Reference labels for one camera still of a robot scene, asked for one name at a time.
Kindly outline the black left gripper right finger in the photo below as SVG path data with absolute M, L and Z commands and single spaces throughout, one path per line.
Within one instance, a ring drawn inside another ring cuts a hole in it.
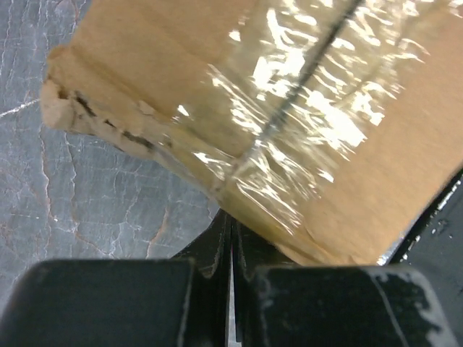
M 458 346 L 428 279 L 404 265 L 301 266 L 231 225 L 243 346 Z

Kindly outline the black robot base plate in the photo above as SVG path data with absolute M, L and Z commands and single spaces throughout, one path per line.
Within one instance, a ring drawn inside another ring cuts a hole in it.
M 383 262 L 411 265 L 427 277 L 452 329 L 462 333 L 461 171 Z

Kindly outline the brown cardboard express box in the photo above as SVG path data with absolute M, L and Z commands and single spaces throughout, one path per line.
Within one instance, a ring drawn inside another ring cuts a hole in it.
M 94 1 L 43 122 L 195 182 L 303 265 L 368 265 L 462 167 L 460 1 Z

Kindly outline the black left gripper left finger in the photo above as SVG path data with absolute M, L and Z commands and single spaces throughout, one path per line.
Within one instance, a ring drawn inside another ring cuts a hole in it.
M 231 218 L 169 259 L 46 260 L 16 285 L 3 346 L 226 346 Z

